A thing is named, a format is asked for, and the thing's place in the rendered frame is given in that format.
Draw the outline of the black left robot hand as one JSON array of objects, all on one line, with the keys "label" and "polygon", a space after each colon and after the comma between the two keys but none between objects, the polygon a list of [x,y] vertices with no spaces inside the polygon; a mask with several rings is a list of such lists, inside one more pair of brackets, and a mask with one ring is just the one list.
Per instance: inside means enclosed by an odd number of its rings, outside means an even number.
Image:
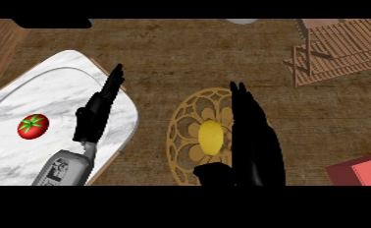
[{"label": "black left robot hand", "polygon": [[122,67],[122,64],[116,65],[101,90],[92,94],[85,106],[75,111],[76,126],[72,137],[75,142],[97,143],[103,136],[113,101],[125,81]]}]

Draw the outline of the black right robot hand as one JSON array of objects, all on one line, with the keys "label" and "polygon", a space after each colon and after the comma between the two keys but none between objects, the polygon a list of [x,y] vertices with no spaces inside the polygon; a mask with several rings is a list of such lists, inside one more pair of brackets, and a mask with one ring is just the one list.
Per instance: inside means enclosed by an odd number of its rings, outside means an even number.
[{"label": "black right robot hand", "polygon": [[284,187],[285,170],[276,134],[243,83],[231,83],[231,165],[198,165],[193,174],[204,187]]}]

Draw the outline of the yellow lemon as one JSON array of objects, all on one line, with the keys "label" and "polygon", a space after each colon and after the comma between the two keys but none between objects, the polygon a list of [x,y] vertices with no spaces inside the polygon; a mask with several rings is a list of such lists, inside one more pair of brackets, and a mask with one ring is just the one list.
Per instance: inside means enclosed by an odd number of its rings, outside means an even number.
[{"label": "yellow lemon", "polygon": [[200,125],[198,143],[207,155],[216,155],[223,145],[223,129],[215,120],[207,120]]}]

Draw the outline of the gold round openwork placemat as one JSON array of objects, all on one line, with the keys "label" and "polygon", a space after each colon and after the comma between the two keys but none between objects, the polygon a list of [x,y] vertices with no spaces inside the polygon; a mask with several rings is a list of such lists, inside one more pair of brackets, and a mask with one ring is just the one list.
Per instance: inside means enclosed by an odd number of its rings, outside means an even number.
[{"label": "gold round openwork placemat", "polygon": [[[215,120],[223,130],[223,144],[216,155],[203,152],[198,129]],[[198,186],[194,167],[212,162],[232,165],[232,93],[226,88],[206,88],[179,103],[166,131],[166,159],[172,177],[179,186]]]}]

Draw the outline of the brown wooden tiered shelf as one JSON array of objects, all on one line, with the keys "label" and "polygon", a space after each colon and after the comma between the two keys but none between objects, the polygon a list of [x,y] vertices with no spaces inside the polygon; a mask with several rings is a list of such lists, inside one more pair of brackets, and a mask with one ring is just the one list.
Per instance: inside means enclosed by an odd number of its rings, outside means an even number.
[{"label": "brown wooden tiered shelf", "polygon": [[284,60],[294,86],[371,70],[371,19],[297,19],[304,43]]}]

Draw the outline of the white marble cutting board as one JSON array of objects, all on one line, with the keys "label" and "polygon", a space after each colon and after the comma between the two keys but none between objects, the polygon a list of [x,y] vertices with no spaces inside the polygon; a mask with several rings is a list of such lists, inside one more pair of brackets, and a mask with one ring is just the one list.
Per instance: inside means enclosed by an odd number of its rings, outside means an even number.
[{"label": "white marble cutting board", "polygon": [[[72,140],[75,111],[101,90],[109,72],[75,50],[63,50],[0,88],[0,186],[29,186],[60,150],[84,151]],[[32,140],[17,134],[20,121],[45,115],[45,133]]]}]

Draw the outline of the red tomato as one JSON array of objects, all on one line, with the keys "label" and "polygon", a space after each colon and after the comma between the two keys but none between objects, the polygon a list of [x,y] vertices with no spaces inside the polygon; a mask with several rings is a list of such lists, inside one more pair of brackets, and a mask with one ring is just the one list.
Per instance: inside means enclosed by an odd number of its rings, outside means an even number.
[{"label": "red tomato", "polygon": [[32,114],[19,123],[17,135],[25,140],[34,140],[47,132],[47,128],[47,116],[44,114]]}]

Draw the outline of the red box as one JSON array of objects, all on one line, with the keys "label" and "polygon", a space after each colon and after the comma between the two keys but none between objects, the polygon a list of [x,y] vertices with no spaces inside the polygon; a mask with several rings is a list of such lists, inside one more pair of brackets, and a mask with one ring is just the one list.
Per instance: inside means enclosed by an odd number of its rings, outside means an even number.
[{"label": "red box", "polygon": [[325,172],[335,186],[371,186],[371,155],[329,165]]}]

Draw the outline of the black appliance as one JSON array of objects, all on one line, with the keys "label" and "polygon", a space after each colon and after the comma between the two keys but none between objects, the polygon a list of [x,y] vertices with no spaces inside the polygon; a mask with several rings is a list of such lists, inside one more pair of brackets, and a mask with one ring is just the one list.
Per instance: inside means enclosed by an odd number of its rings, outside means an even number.
[{"label": "black appliance", "polygon": [[25,29],[89,29],[91,28],[91,22],[87,19],[72,19],[72,20],[14,19],[13,22]]}]

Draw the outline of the pale grey round object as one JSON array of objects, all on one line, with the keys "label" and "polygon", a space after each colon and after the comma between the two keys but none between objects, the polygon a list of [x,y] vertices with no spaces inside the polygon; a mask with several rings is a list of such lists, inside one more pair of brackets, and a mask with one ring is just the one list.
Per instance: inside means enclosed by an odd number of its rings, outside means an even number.
[{"label": "pale grey round object", "polygon": [[226,19],[235,25],[248,25],[257,21],[257,19]]}]

